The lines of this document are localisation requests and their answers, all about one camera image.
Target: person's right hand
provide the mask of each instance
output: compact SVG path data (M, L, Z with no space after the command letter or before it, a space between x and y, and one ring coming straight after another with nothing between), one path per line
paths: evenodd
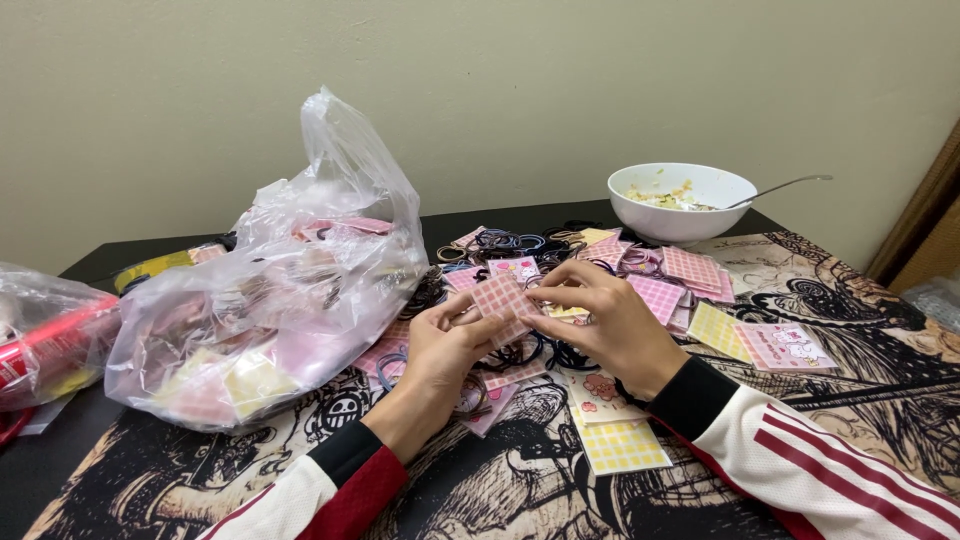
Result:
M577 347L622 380L627 391L640 399L653 399L690 358L629 283L593 263L567 260L547 274L539 287L528 289L526 295L563 307L582 307L592 313L594 322L585 326L546 315L520 320Z

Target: sleeve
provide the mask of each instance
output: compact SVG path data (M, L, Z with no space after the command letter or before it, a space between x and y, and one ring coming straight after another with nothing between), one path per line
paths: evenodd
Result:
M352 540L407 480L367 426L345 424L198 540Z
M960 538L960 506L730 380L698 356L649 404L707 466L800 540Z

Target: person's left hand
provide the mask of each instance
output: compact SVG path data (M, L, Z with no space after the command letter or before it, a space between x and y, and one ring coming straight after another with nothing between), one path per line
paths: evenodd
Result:
M465 312L472 302L460 293L414 317L403 375L360 420L402 463L450 419L470 367L493 351L491 338L514 316Z

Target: white bowl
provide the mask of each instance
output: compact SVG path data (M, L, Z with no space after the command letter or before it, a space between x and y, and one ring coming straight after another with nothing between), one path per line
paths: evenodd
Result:
M690 163L644 163L620 169L607 180L613 212L644 239L686 247L724 233L750 208L751 203L729 210L662 209L623 195L632 186L640 193L669 193L687 180L686 194L702 205L722 208L756 195L753 184L727 171Z

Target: black cuff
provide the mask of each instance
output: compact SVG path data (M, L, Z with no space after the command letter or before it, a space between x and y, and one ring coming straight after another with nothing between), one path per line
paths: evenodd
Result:
M334 431L307 455L320 465L339 489L382 446L383 443L370 428L359 420L352 420Z
M646 410L693 442L713 424L739 387L702 358L692 355Z

